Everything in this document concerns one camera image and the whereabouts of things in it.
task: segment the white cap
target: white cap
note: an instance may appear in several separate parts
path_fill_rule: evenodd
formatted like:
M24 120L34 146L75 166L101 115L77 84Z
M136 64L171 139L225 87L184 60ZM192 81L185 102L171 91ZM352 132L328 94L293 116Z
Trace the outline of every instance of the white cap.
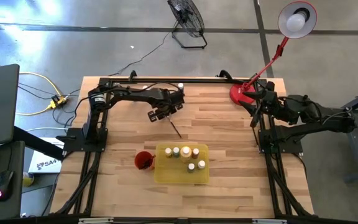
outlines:
M195 168L194 164L189 164L189 170L193 170Z
M202 169L205 167L205 161L199 161L198 162L198 168Z
M190 148L187 147L187 146L183 147L183 153L184 154L189 154L190 153Z

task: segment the yellow tray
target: yellow tray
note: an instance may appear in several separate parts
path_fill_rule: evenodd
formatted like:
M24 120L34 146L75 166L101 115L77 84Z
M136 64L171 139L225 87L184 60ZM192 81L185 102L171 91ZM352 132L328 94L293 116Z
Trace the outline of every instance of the yellow tray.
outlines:
M194 163L196 169L192 173L187 172L188 163L183 163L180 157L167 158L165 149L188 146L197 148L200 154L197 159L191 158L189 163ZM204 144L159 144L155 150L154 181L160 184L207 184L209 181L208 146ZM205 168L197 169L198 161L205 161Z

